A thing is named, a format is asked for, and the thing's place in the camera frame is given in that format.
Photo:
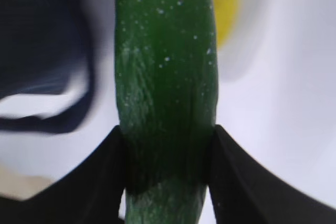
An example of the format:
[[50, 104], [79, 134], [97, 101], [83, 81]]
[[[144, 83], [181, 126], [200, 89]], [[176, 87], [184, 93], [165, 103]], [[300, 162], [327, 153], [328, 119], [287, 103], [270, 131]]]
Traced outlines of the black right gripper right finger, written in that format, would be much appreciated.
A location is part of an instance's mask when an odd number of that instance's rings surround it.
[[335, 209], [264, 168], [220, 126], [209, 153], [208, 186], [217, 223], [335, 223]]

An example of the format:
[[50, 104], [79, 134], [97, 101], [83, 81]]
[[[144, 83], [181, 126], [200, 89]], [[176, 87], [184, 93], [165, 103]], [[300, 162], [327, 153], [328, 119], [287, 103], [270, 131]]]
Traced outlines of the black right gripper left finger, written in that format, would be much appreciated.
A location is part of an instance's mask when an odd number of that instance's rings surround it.
[[115, 126], [75, 169], [29, 199], [1, 197], [1, 223], [124, 223], [125, 148]]

